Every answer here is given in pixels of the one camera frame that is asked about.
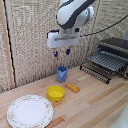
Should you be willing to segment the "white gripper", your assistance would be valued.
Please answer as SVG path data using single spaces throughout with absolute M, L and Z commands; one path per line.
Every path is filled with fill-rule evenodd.
M 49 32 L 47 34 L 47 46 L 49 48 L 57 48 L 63 46 L 75 45 L 79 42 L 80 35 L 62 35 L 59 32 Z M 71 49 L 66 50 L 66 55 L 70 55 Z M 54 57 L 58 57 L 58 51 L 54 51 Z

